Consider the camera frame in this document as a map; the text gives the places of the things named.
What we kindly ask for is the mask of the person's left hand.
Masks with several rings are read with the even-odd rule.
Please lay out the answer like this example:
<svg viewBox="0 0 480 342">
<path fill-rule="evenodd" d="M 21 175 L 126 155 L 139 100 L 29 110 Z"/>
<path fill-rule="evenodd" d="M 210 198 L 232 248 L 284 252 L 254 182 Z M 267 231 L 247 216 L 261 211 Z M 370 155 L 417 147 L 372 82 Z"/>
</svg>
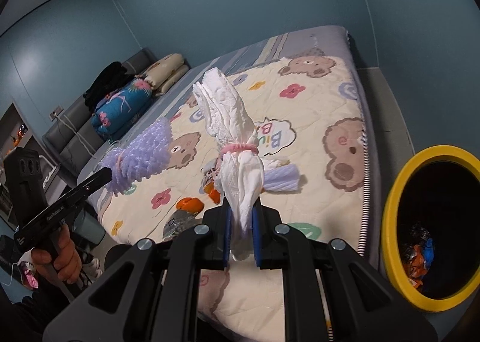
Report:
<svg viewBox="0 0 480 342">
<path fill-rule="evenodd" d="M 52 259 L 51 255 L 43 249 L 32 249 L 30 252 L 32 263 L 36 271 L 50 283 L 55 279 L 48 271 L 48 265 L 52 264 L 58 271 L 57 278 L 68 284 L 75 283 L 81 271 L 81 259 L 76 251 L 75 244 L 70 238 L 70 231 L 67 224 L 64 224 L 56 235 L 57 257 Z"/>
</svg>

